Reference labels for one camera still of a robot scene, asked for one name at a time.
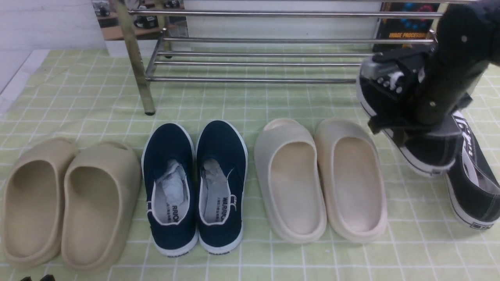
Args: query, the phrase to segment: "off-white slide sandal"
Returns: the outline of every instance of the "off-white slide sandal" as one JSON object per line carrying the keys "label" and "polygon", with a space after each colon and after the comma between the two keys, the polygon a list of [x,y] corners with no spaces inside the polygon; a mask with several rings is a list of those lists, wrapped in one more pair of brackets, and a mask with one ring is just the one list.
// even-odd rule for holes
{"label": "off-white slide sandal", "polygon": [[254,160],[274,232],[291,243],[318,240],[327,216],[309,131],[292,119],[271,121],[257,138]]}
{"label": "off-white slide sandal", "polygon": [[141,186],[135,152],[104,141],[84,149],[64,178],[61,256],[69,268],[95,272],[122,255]]}
{"label": "off-white slide sandal", "polygon": [[387,201],[377,149],[361,126],[326,119],[314,135],[328,220],[354,242],[370,242],[387,226]]}
{"label": "off-white slide sandal", "polygon": [[1,219],[6,261],[30,268],[61,249],[64,175],[78,148],[68,139],[46,140],[17,160],[6,180]]}

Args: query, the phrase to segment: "white rubber sole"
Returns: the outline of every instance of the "white rubber sole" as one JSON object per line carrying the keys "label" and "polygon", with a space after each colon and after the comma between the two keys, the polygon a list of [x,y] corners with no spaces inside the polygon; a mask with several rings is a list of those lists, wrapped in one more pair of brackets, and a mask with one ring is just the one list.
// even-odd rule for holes
{"label": "white rubber sole", "polygon": [[[357,99],[361,103],[361,107],[363,107],[364,112],[368,115],[368,117],[376,116],[377,113],[373,108],[368,104],[365,97],[363,96],[363,92],[361,90],[360,78],[359,76],[356,78],[356,95]],[[383,129],[382,132],[387,138],[393,142],[392,136],[394,135],[393,130],[391,129]],[[412,169],[416,174],[426,177],[426,178],[435,178],[440,176],[451,169],[455,161],[452,161],[448,165],[445,166],[433,166],[426,164],[420,160],[418,160],[406,147],[397,147],[394,145],[403,155],[404,161],[409,165],[410,169]]]}
{"label": "white rubber sole", "polygon": [[[231,126],[231,128],[234,130],[234,132],[238,136],[239,141],[243,145],[243,150],[245,152],[246,166],[245,166],[245,177],[243,179],[243,190],[241,192],[241,230],[239,231],[238,236],[236,237],[236,239],[234,241],[232,241],[231,243],[229,243],[225,246],[222,246],[222,247],[210,246],[203,241],[201,235],[199,237],[199,244],[203,247],[203,249],[205,249],[208,253],[210,253],[212,255],[229,254],[229,252],[234,250],[243,239],[243,202],[245,199],[245,184],[247,183],[247,174],[248,174],[248,170],[249,170],[249,152],[247,149],[247,145],[245,144],[245,141],[243,140],[243,137],[240,135],[240,132],[238,132],[238,130],[231,123],[226,122],[224,120],[219,120],[219,121],[222,121],[222,122],[228,124],[229,126]],[[198,140],[196,141],[196,152],[198,152],[198,145],[200,144],[200,137],[201,137],[201,134],[198,137]]]}
{"label": "white rubber sole", "polygon": [[457,221],[461,222],[464,225],[467,225],[470,228],[477,230],[487,230],[496,223],[496,221],[489,221],[489,222],[481,221],[468,215],[462,209],[462,207],[460,207],[457,197],[455,196],[455,192],[453,191],[452,182],[450,181],[450,178],[448,177],[448,175],[446,175],[445,178],[446,178],[446,186],[448,186],[451,209],[453,210],[453,214],[455,215]]}

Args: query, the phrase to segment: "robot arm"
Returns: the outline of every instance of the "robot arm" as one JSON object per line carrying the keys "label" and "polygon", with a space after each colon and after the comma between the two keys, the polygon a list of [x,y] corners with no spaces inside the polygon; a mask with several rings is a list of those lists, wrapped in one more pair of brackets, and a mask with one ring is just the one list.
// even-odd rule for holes
{"label": "robot arm", "polygon": [[[451,5],[437,26],[436,45],[378,53],[361,64],[363,95],[392,97],[370,119],[371,130],[396,128],[407,135],[441,130],[451,113],[470,103],[467,89],[490,63],[500,65],[500,0]],[[394,73],[402,73],[397,94],[377,84]]]}
{"label": "robot arm", "polygon": [[500,1],[450,6],[437,26],[437,41],[416,87],[401,100],[408,117],[424,125],[442,122],[490,63],[500,65]]}

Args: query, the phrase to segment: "black object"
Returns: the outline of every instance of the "black object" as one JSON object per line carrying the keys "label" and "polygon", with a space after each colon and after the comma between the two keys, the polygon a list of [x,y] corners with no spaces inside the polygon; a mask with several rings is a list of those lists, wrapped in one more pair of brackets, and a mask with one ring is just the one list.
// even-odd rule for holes
{"label": "black object", "polygon": [[463,145],[446,177],[451,206],[458,220],[485,230],[500,217],[500,185],[467,120],[453,114],[463,134]]}
{"label": "black object", "polygon": [[165,8],[179,9],[180,7],[181,7],[181,3],[177,0],[169,0],[165,4]]}
{"label": "black object", "polygon": [[104,7],[103,5],[101,5],[99,7],[99,15],[101,17],[107,17],[110,15],[110,11],[108,9],[106,9],[106,7]]}
{"label": "black object", "polygon": [[369,84],[391,73],[403,74],[397,98],[384,104],[383,111],[370,113],[368,123],[375,134],[399,131],[401,137],[392,138],[398,147],[415,136],[431,134],[444,141],[460,131],[444,121],[470,103],[466,91],[488,64],[500,65],[500,1],[451,5],[439,21],[437,40],[432,46],[381,52],[361,65],[358,96],[368,103],[388,95],[384,88]]}
{"label": "black object", "polygon": [[[212,159],[216,160],[222,169],[229,188],[222,193],[220,202],[217,198],[217,202],[213,201],[211,189],[203,178],[204,164]],[[213,255],[227,254],[243,237],[242,199],[248,169],[247,147],[231,124],[222,120],[212,121],[199,136],[196,163],[200,179],[199,206],[214,206],[216,203],[217,214],[220,214],[213,221],[207,221],[207,211],[204,208],[198,211],[201,246]]]}
{"label": "black object", "polygon": [[47,274],[42,279],[40,279],[40,281],[56,281],[56,279],[54,278],[54,275]]}
{"label": "black object", "polygon": [[389,75],[377,80],[359,78],[358,99],[370,116],[370,129],[375,134],[382,130],[417,174],[424,177],[443,174],[455,162],[462,143],[460,129],[451,116],[440,127],[419,126],[401,118],[398,102],[405,86],[398,79],[391,89],[390,80]]}
{"label": "black object", "polygon": [[[139,6],[140,10],[147,10],[146,6]],[[153,29],[158,27],[158,18],[156,16],[137,16],[133,25],[141,29]]]}
{"label": "black object", "polygon": [[[437,12],[438,3],[384,2],[382,12]],[[378,20],[376,39],[424,39],[433,23],[432,19],[381,18]],[[410,47],[408,44],[374,44],[374,52]]]}
{"label": "black object", "polygon": [[[191,180],[194,163],[193,142],[180,125],[167,123],[156,129],[142,154],[142,172],[146,188],[147,218],[156,249],[168,257],[187,254],[198,241],[196,232],[196,187]],[[188,191],[179,205],[155,204],[161,196],[166,201],[163,186],[158,182],[169,168],[169,161],[179,163],[185,174]]]}
{"label": "black object", "polygon": [[437,40],[421,70],[423,79],[402,98],[409,117],[426,125],[451,114],[489,63],[500,65],[500,1],[452,5],[437,25]]}

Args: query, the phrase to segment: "chrome rod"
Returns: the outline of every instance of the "chrome rod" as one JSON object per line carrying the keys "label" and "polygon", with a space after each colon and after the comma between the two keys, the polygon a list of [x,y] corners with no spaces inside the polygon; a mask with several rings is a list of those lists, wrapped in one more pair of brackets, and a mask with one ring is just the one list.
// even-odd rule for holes
{"label": "chrome rod", "polygon": [[246,44],[431,44],[432,39],[256,39],[256,38],[203,38],[165,37],[170,42],[191,43],[246,43]]}
{"label": "chrome rod", "polygon": [[380,18],[380,19],[438,19],[442,12],[414,11],[222,11],[184,9],[133,9],[131,15],[140,16],[203,16],[203,17],[264,17],[264,18]]}
{"label": "chrome rod", "polygon": [[132,17],[128,13],[129,10],[127,9],[125,0],[115,1],[115,9],[118,21],[120,22],[121,32],[123,33],[123,41],[125,42],[128,58],[130,59],[130,64],[132,66],[133,76],[135,77],[137,89],[139,90],[140,100],[142,102],[142,106],[144,107],[144,113],[149,116],[154,115],[156,112],[155,103],[153,102],[153,96],[151,95],[150,85],[146,79],[144,63],[134,31]]}
{"label": "chrome rod", "polygon": [[218,58],[365,58],[372,53],[245,53],[245,52],[194,52],[159,51],[158,56],[218,57]]}
{"label": "chrome rod", "polygon": [[359,67],[360,62],[217,62],[217,61],[185,61],[156,60],[155,65],[188,66],[188,67]]}
{"label": "chrome rod", "polygon": [[201,83],[270,83],[270,84],[353,84],[356,79],[307,79],[307,78],[208,78],[208,77],[160,77],[147,78],[151,82],[201,82]]}
{"label": "chrome rod", "polygon": [[153,67],[155,66],[155,58],[157,57],[158,49],[160,48],[160,45],[163,42],[163,40],[162,40],[163,36],[164,35],[162,33],[160,38],[156,42],[156,45],[154,46],[153,54],[151,55],[151,59],[149,60],[149,63],[147,64],[146,76],[151,76],[151,72],[153,71]]}

